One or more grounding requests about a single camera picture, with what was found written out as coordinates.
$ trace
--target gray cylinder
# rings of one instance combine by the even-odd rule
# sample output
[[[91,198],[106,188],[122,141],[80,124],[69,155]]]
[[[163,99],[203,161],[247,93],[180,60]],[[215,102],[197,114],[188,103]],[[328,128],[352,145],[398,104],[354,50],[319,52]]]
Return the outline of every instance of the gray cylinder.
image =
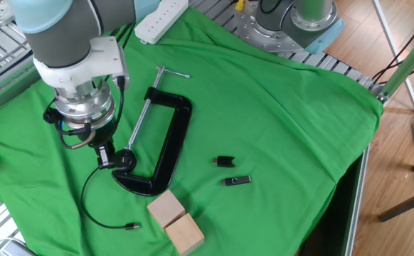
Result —
[[[334,0],[297,0],[297,15],[307,23],[323,21],[330,15]]]
[[[77,0],[54,26],[25,36],[38,60],[51,68],[63,68],[87,56],[89,40],[98,36],[98,27],[88,2]]]
[[[133,0],[92,2],[103,33],[135,21]],[[87,0],[73,1],[64,17],[47,30],[26,34],[35,57],[50,68],[64,68],[83,60],[90,52],[90,39],[97,36],[97,20]]]
[[[133,0],[95,0],[95,3],[104,26],[103,33],[136,21]]]

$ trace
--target wooden block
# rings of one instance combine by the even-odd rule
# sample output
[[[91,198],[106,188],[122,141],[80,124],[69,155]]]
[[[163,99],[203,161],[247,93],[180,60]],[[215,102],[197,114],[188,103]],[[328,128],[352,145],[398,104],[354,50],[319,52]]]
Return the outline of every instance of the wooden block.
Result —
[[[182,256],[204,243],[204,235],[189,213],[167,227],[166,233]]]
[[[169,189],[151,202],[147,209],[163,230],[185,215],[185,208]]]

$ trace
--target power strip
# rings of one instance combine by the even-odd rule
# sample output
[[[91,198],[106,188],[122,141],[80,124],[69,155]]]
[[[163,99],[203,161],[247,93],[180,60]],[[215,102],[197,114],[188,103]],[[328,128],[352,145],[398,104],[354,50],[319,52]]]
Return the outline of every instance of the power strip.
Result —
[[[134,29],[142,43],[155,44],[189,6],[188,0],[162,0],[158,9]]]

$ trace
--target green cloth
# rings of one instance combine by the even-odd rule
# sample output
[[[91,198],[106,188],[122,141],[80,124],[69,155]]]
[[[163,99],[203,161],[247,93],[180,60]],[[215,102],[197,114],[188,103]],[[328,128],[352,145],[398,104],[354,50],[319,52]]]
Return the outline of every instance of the green cloth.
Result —
[[[357,82],[249,46],[194,9],[157,45],[133,36],[125,55],[131,87],[116,149],[127,144],[156,66],[191,75],[166,73],[159,89],[193,105],[169,187],[206,236],[192,255],[293,255],[370,143],[383,111]],[[105,224],[139,221],[142,228],[108,230],[81,213],[80,191],[96,155],[60,145],[42,119],[52,97],[39,81],[0,109],[0,201],[27,245],[38,255],[177,255],[147,210],[155,197],[124,190],[110,170],[91,179],[87,209]],[[150,107],[134,148],[135,174],[152,175],[172,112]],[[236,167],[216,167],[211,160],[218,155],[234,156]],[[253,182],[219,184],[244,175]]]

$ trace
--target cable connector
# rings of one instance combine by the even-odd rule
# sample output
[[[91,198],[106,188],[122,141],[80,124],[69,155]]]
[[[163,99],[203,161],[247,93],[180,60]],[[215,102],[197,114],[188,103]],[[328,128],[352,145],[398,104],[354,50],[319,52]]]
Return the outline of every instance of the cable connector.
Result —
[[[128,223],[124,226],[125,230],[134,230],[135,228],[140,228],[141,223]]]
[[[233,156],[217,156],[212,160],[212,163],[216,164],[218,167],[228,167],[232,168],[235,167],[233,164],[233,160],[235,157]]]

